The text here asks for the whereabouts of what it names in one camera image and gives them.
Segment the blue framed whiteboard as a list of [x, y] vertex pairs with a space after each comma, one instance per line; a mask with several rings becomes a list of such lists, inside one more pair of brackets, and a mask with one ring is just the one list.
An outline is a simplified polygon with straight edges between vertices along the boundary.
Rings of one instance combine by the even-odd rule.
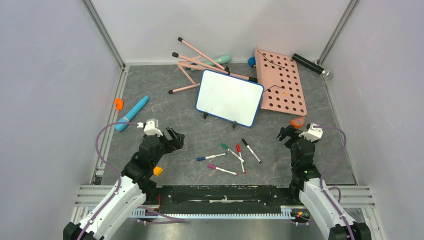
[[263, 85], [206, 69], [202, 72], [195, 108], [231, 123], [251, 127], [262, 101]]

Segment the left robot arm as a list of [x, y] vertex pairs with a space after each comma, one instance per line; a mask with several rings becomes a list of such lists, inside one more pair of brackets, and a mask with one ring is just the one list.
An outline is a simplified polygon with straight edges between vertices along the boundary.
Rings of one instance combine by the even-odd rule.
[[166, 128], [146, 133], [129, 162], [118, 175], [117, 182], [100, 203], [79, 223], [69, 222], [63, 229], [65, 240], [108, 240], [130, 214], [141, 205], [157, 198], [157, 184], [151, 180], [160, 159], [184, 146], [185, 135]]

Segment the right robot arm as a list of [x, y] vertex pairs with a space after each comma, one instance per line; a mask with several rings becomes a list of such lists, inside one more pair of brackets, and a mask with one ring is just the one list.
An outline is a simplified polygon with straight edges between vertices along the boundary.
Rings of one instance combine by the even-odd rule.
[[364, 222], [357, 222], [341, 206], [341, 196], [334, 197], [322, 174], [314, 164], [316, 143], [323, 129], [310, 124], [306, 131], [294, 125], [282, 127], [277, 140], [283, 141], [290, 150], [292, 180], [289, 199], [303, 204], [327, 240], [370, 240], [372, 233]]

